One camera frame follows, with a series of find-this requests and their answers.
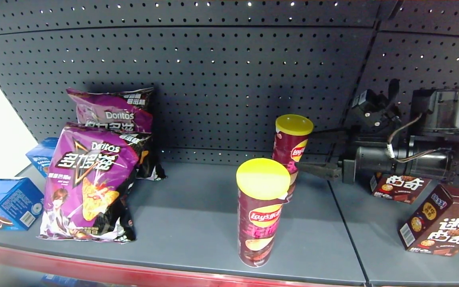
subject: chip canister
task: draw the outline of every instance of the chip canister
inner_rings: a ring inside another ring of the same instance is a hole
[[[290,202],[298,169],[295,166],[299,162],[306,145],[308,136],[313,132],[314,125],[308,118],[297,114],[286,114],[275,120],[274,151],[272,159],[281,163],[290,173],[290,188],[286,200]]]
[[[277,161],[255,158],[237,169],[238,253],[250,267],[263,266],[270,258],[290,174]]]

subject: oreo box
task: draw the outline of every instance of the oreo box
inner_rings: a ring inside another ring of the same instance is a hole
[[[49,173],[49,165],[51,165],[51,158],[53,158],[56,145],[58,145],[58,138],[46,138],[42,140],[39,145],[26,153],[31,164],[33,164],[45,178],[47,178],[47,174]]]
[[[28,230],[42,204],[43,194],[29,178],[0,179],[0,230]]]
[[[45,274],[40,280],[40,286],[44,287],[104,287],[104,284],[80,280],[75,278]]]

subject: cookie box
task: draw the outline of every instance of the cookie box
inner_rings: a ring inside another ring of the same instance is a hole
[[[412,204],[430,181],[428,178],[375,173],[369,183],[373,196]]]
[[[43,194],[29,178],[0,179],[0,230],[28,230],[42,204]]]
[[[49,165],[51,165],[51,158],[53,158],[56,145],[58,145],[58,138],[46,138],[42,140],[39,145],[26,153],[31,164],[38,169],[45,178],[49,173]]]
[[[399,230],[408,251],[453,256],[459,252],[459,189],[437,185]]]

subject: pegboard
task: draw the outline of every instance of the pegboard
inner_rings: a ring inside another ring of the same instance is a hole
[[[270,152],[228,151],[215,149],[160,149],[162,161],[210,163],[212,165],[240,165],[251,158],[272,158]],[[327,155],[304,154],[303,161],[326,161]]]
[[[156,26],[372,27],[378,1],[0,0],[0,34]]]
[[[414,90],[459,86],[459,37],[378,33],[357,93],[366,89],[387,93],[393,78],[400,79],[397,104],[405,123],[410,120]]]
[[[270,151],[277,116],[337,127],[372,30],[68,29],[0,35],[0,87],[37,140],[75,121],[66,87],[157,91],[161,147]],[[307,153],[326,154],[311,142]]]
[[[380,29],[459,36],[459,1],[403,1]]]

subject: gray shelf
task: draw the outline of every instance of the gray shelf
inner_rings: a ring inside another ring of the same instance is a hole
[[[246,267],[237,255],[237,186],[231,165],[165,163],[169,178],[141,181],[129,198],[138,240],[125,245],[53,242],[0,231],[0,246],[25,251],[182,271],[340,285],[365,278],[327,182],[301,175],[287,204],[269,262]],[[33,169],[23,172],[37,184]]]
[[[330,183],[366,276],[372,285],[459,285],[454,257],[405,251],[398,230],[433,190],[432,182],[412,205],[371,196],[366,176],[348,185]]]

